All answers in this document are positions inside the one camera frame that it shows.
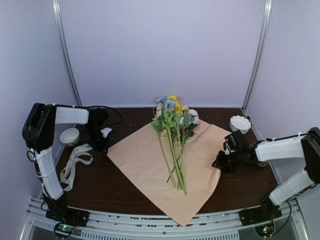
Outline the pink rose stem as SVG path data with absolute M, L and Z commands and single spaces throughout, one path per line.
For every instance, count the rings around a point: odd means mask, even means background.
M 188 126 L 180 125 L 180 118 L 184 115 L 184 112 L 189 111 L 192 114 L 191 124 Z M 192 137 L 195 133 L 195 128 L 200 124 L 199 114 L 194 109 L 188 109 L 183 111 L 182 113 L 177 114 L 178 123 L 176 125 L 176 139 L 178 146 L 178 157 L 176 158 L 177 169 L 176 175 L 178 177 L 178 190 L 181 190 L 184 195 L 188 194 L 187 191 L 187 181 L 185 177 L 184 171 L 184 150 L 187 144 L 188 138 Z

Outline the peach flower stem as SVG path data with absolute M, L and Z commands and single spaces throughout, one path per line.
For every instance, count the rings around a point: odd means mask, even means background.
M 166 156 L 166 153 L 164 151 L 163 143 L 162 143 L 162 139 L 161 139 L 161 134 L 162 134 L 163 130 L 165 129 L 165 127 L 162 124 L 162 120 L 161 120 L 163 107 L 164 107 L 163 103 L 158 103 L 156 105 L 155 109 L 153 110 L 154 118 L 152 119 L 151 126 L 156 131 L 157 140 L 158 140 L 158 143 L 159 143 L 159 146 L 160 146 L 160 150 L 161 150 L 165 165 L 167 167 L 167 170 L 169 172 L 169 177 L 168 177 L 167 182 L 169 180 L 171 180 L 171 183 L 172 183 L 173 187 L 175 188 L 177 186 L 177 183 L 176 183 L 176 181 L 175 181 L 175 179 L 173 177 L 172 170 L 171 170 L 169 162 L 167 160 L 167 156 Z

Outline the white rose stem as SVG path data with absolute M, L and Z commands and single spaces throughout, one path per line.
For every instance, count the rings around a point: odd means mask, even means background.
M 192 117 L 193 115 L 190 114 L 189 111 L 185 111 L 179 120 L 179 124 L 183 126 L 189 126 L 192 123 Z

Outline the blue flower stem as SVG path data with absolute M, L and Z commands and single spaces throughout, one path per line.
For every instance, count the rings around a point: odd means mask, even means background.
M 157 133 L 157 139 L 160 150 L 169 173 L 168 179 L 173 187 L 181 190 L 184 195 L 188 194 L 187 183 L 184 171 L 184 147 L 186 144 L 186 131 L 184 126 L 183 106 L 178 101 L 177 95 L 160 96 L 157 100 L 156 111 L 154 115 L 154 129 Z M 173 167 L 165 153 L 161 135 L 166 133 L 168 139 Z

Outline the pale yellow flower stem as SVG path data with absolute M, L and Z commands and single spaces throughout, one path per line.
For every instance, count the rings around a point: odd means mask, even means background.
M 173 167 L 171 168 L 172 175 L 176 181 L 176 189 L 178 187 L 178 177 L 177 177 L 177 157 L 178 157 L 178 140 L 176 136 L 176 127 L 178 123 L 177 114 L 182 113 L 181 111 L 173 111 L 168 108 L 162 111 L 161 121 L 164 127 L 163 132 L 166 132 L 166 137 L 168 139 L 168 144 L 170 148 L 171 158 L 173 162 Z

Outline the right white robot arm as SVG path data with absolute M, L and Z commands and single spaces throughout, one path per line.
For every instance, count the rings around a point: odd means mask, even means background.
M 320 129 L 312 127 L 309 131 L 281 138 L 266 138 L 248 143 L 241 131 L 237 130 L 225 138 L 223 150 L 219 151 L 214 168 L 235 172 L 244 163 L 258 164 L 273 160 L 300 158 L 305 166 L 287 181 L 271 190 L 260 201 L 256 210 L 259 220 L 268 220 L 279 205 L 300 192 L 320 183 Z

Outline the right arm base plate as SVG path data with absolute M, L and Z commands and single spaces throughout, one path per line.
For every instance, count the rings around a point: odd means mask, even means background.
M 282 216 L 279 209 L 263 211 L 261 206 L 244 208 L 238 214 L 242 226 L 254 227 L 255 233 L 262 238 L 271 237 L 276 232 L 275 219 Z

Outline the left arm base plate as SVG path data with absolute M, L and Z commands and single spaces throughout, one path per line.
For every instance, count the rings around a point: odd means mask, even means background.
M 74 208 L 68 208 L 67 210 L 67 214 L 54 213 L 52 210 L 48 210 L 45 214 L 46 218 L 57 222 L 54 224 L 53 233 L 60 239 L 70 237 L 76 227 L 85 227 L 90 215 L 86 210 Z

